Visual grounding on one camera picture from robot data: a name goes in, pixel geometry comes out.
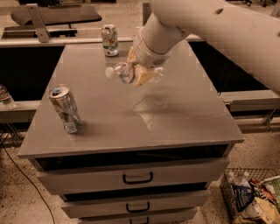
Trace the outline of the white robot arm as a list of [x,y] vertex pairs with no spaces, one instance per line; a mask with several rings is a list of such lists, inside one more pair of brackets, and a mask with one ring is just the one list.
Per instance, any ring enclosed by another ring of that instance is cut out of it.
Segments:
[[134,37],[129,59],[161,67],[193,34],[280,94],[280,20],[224,0],[150,0],[151,14]]

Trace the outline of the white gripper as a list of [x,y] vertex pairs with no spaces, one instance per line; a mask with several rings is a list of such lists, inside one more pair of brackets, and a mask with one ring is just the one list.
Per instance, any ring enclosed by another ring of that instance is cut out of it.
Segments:
[[156,75],[152,67],[161,67],[171,54],[169,43],[154,32],[144,27],[138,30],[133,39],[133,47],[129,49],[128,63],[136,66],[136,86],[142,86]]

